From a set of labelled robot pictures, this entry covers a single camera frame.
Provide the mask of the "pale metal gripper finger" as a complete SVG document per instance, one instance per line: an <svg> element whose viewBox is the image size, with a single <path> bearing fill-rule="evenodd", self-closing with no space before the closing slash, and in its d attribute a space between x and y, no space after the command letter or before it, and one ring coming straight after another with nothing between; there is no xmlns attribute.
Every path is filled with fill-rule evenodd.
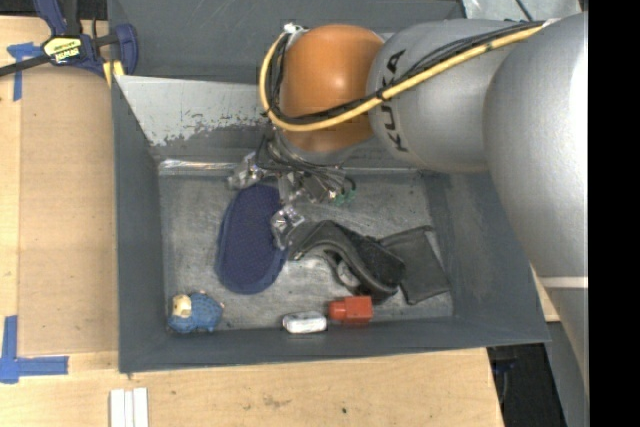
<svg viewBox="0 0 640 427"><path fill-rule="evenodd" d="M262 180L262 168L257 164L255 153L243 157L228 177L228 186L233 190L242 190Z"/></svg>
<svg viewBox="0 0 640 427"><path fill-rule="evenodd" d="M271 232L275 245L284 250L290 245L293 232L305 223L305 217L293 206L281 207L271 217Z"/></svg>

